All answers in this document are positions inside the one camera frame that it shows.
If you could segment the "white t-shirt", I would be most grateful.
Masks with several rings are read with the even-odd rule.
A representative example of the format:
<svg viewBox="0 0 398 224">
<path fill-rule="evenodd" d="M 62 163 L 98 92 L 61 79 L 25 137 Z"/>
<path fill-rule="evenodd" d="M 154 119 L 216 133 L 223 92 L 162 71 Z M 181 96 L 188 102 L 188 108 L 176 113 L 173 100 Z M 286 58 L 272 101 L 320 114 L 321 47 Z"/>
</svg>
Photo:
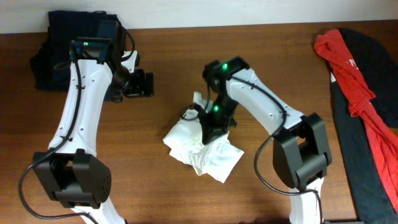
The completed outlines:
<svg viewBox="0 0 398 224">
<path fill-rule="evenodd" d="M 170 156 L 192 166 L 197 175 L 208 174 L 223 183 L 244 151 L 230 144 L 228 133 L 203 144 L 197 115 L 195 109 L 184 109 L 183 117 L 163 138 L 163 142 L 170 148 Z"/>
</svg>

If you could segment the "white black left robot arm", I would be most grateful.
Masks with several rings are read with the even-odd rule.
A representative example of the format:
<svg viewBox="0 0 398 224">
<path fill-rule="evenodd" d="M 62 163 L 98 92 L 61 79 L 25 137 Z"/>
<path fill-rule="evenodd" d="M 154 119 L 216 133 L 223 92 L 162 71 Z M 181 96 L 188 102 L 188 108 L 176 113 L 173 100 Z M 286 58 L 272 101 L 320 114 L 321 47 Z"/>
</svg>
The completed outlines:
<svg viewBox="0 0 398 224">
<path fill-rule="evenodd" d="M 110 169 L 97 159 L 96 136 L 104 98 L 154 95 L 154 76 L 138 68 L 139 54 L 125 50 L 129 33 L 117 21 L 101 21 L 96 37 L 70 43 L 70 85 L 47 152 L 36 152 L 33 170 L 49 199 L 86 223 L 125 223 L 111 199 Z"/>
</svg>

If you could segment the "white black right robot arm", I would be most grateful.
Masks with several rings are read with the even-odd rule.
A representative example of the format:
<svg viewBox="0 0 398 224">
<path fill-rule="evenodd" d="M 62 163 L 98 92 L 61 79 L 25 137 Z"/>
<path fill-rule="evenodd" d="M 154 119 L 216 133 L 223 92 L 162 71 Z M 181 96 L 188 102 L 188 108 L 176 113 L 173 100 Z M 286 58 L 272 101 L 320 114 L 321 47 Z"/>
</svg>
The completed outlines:
<svg viewBox="0 0 398 224">
<path fill-rule="evenodd" d="M 321 117 L 316 113 L 306 116 L 284 103 L 241 57 L 224 63 L 215 60 L 205 65 L 202 76 L 208 91 L 217 94 L 213 103 L 198 110 L 203 144 L 235 126 L 234 112 L 242 105 L 269 133 L 264 144 L 273 143 L 272 165 L 288 190 L 271 186 L 259 172 L 258 159 L 265 145 L 254 156 L 260 181 L 290 198 L 291 223 L 323 223 L 321 187 L 332 156 Z"/>
</svg>

